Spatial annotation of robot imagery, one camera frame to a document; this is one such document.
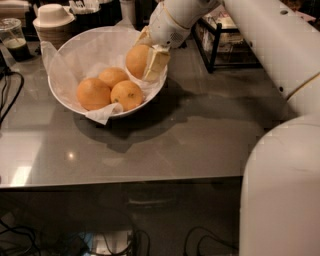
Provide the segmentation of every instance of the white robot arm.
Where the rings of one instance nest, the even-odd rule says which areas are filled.
[[[279,0],[161,1],[150,18],[153,43],[180,46],[220,4],[291,108],[298,115],[320,112],[320,33]]]
[[[150,19],[153,43],[178,47],[217,4],[300,116],[266,134],[247,162],[240,256],[320,255],[320,33],[278,0],[165,0]]]

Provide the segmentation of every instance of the cable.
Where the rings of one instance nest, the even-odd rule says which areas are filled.
[[[150,236],[148,235],[147,232],[145,232],[144,230],[141,230],[141,229],[139,229],[139,230],[136,231],[136,234],[138,234],[138,233],[142,233],[142,234],[144,234],[144,235],[147,237],[148,245],[147,245],[146,256],[149,256],[149,255],[150,255],[150,246],[151,246]]]
[[[220,244],[223,244],[223,245],[225,245],[225,246],[227,246],[227,247],[230,247],[230,248],[232,248],[232,249],[238,250],[237,247],[235,247],[235,246],[229,244],[228,242],[224,241],[224,240],[221,239],[219,236],[217,236],[216,234],[214,234],[211,230],[209,230],[209,229],[207,229],[207,228],[205,228],[205,227],[202,227],[202,226],[196,226],[196,227],[193,227],[192,229],[190,229],[189,232],[187,233],[186,239],[185,239],[185,241],[184,241],[183,256],[188,256],[188,253],[187,253],[188,240],[189,240],[189,237],[191,236],[191,234],[192,234],[195,230],[197,230],[197,229],[204,230],[204,231],[206,231],[207,233],[209,233],[209,234],[211,235],[210,237],[214,238],[214,240],[215,240],[216,242],[219,242]]]
[[[7,77],[10,77],[10,76],[13,76],[13,75],[18,75],[20,77],[20,85],[19,85],[19,88],[18,88],[18,91],[16,92],[16,94],[14,95],[12,101],[9,103],[7,109],[5,110],[5,112],[3,113],[3,115],[1,115],[1,112],[4,108],[4,105],[6,103],[6,98],[4,98],[4,92],[5,90],[7,89],[7,93],[8,93],[8,90],[9,88],[8,87],[8,80],[7,80]],[[4,88],[2,89],[2,95],[1,95],[1,105],[0,105],[0,128],[1,128],[1,124],[4,120],[4,118],[6,117],[6,115],[8,114],[8,112],[10,111],[10,109],[12,108],[13,104],[15,103],[15,101],[17,100],[20,92],[21,92],[21,89],[24,85],[24,77],[19,73],[19,72],[15,72],[15,71],[11,71],[9,68],[7,68],[5,71],[4,71],[4,76],[5,76],[5,85],[4,85]]]
[[[28,227],[23,227],[23,226],[12,228],[12,227],[8,226],[6,223],[4,223],[1,219],[0,219],[0,224],[3,227],[5,227],[8,231],[11,231],[11,232],[13,232],[15,234],[18,234],[18,235],[27,236],[29,238],[29,240],[31,241],[31,246],[23,254],[28,253],[32,249],[32,247],[34,247],[38,251],[39,256],[41,256],[41,251],[40,251],[40,249],[38,248],[38,246],[35,243],[35,234],[34,234],[32,229],[30,229]],[[32,234],[32,236],[30,235],[30,233],[18,231],[17,229],[26,229]]]

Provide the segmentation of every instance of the black shelf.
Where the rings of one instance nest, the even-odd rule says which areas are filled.
[[[197,33],[197,26],[201,26],[204,29],[208,30],[210,34],[214,36],[213,45],[211,53],[208,53],[205,51],[205,49],[202,46],[202,40],[199,37]],[[198,46],[199,52],[201,54],[201,57],[203,59],[203,62],[206,66],[206,69],[209,73],[213,73],[213,71],[217,68],[260,68],[261,64],[256,59],[252,51],[250,50],[250,47],[244,42],[244,45],[241,47],[243,48],[243,51],[238,49],[234,49],[232,52],[219,52],[219,44],[220,44],[220,36],[223,33],[239,33],[239,30],[237,28],[222,28],[221,23],[216,24],[216,28],[212,27],[206,20],[203,18],[199,19],[197,23],[192,28],[192,35],[195,39],[195,42]],[[218,59],[221,59],[221,57],[226,57],[229,59],[229,61],[220,61],[218,62]]]

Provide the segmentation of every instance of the glossy table surface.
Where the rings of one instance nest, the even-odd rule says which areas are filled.
[[[106,126],[54,98],[41,56],[15,63],[4,49],[25,85],[0,130],[0,187],[241,176],[286,103],[263,69],[208,74],[194,41],[187,45],[171,51],[157,97]]]

